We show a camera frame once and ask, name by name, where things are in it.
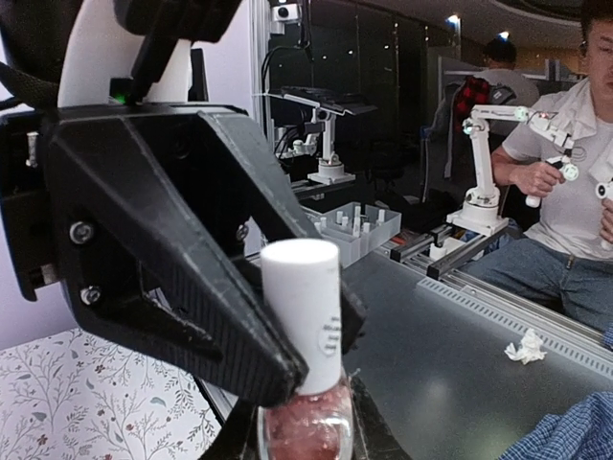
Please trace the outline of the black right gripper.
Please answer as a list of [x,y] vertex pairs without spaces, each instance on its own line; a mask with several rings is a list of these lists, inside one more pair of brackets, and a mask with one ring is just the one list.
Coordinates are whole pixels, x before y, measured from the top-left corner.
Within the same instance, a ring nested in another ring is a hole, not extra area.
[[51,267],[88,332],[259,406],[291,397],[307,366],[257,292],[238,230],[253,220],[275,242],[306,237],[309,222],[244,110],[92,105],[1,128],[3,222],[25,299]]

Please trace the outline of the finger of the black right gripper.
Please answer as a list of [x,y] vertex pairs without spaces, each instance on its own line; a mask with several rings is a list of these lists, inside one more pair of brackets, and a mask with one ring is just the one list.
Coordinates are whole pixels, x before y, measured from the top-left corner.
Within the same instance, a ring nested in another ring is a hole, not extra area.
[[[263,296],[261,251],[270,243],[319,239],[253,120],[199,111],[200,184],[212,188],[195,249],[195,318],[208,337],[201,355],[299,355]],[[341,353],[365,310],[340,274]]]

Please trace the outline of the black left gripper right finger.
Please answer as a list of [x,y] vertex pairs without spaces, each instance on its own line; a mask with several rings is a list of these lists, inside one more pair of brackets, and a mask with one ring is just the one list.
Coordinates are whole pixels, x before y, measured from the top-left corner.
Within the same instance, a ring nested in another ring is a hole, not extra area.
[[411,460],[393,435],[360,377],[349,378],[352,391],[353,454],[357,460]]

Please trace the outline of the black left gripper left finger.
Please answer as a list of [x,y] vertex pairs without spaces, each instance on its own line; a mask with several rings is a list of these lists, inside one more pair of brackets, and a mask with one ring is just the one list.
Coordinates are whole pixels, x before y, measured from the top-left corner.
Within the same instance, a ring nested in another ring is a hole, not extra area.
[[259,459],[258,413],[257,406],[249,402],[237,401],[221,431],[200,456],[200,460]]

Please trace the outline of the white nail polish brush cap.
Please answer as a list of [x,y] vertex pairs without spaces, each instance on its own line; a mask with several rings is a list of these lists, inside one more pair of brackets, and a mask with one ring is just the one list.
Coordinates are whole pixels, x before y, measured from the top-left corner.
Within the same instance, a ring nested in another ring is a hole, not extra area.
[[307,365],[301,396],[325,393],[341,377],[340,268],[330,241],[275,241],[261,251],[264,300]]

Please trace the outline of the pink nail polish bottle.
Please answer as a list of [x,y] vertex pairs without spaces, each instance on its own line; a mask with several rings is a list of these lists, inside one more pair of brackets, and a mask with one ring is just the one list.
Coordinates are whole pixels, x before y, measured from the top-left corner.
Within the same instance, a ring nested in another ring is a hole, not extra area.
[[261,408],[257,439],[260,459],[351,459],[351,380],[342,374],[324,393],[296,395],[284,405]]

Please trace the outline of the blue checked sleeve forearm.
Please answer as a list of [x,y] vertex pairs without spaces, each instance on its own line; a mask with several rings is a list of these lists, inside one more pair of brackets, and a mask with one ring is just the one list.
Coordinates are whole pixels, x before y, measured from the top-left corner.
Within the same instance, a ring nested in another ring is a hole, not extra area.
[[546,415],[500,459],[611,459],[612,392],[597,392],[564,414]]

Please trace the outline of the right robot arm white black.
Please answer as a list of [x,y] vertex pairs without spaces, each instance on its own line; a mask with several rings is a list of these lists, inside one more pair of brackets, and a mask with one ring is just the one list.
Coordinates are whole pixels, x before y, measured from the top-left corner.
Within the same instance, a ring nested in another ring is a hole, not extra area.
[[5,1],[1,206],[23,296],[275,407],[341,379],[365,318],[258,124],[193,102],[236,1]]

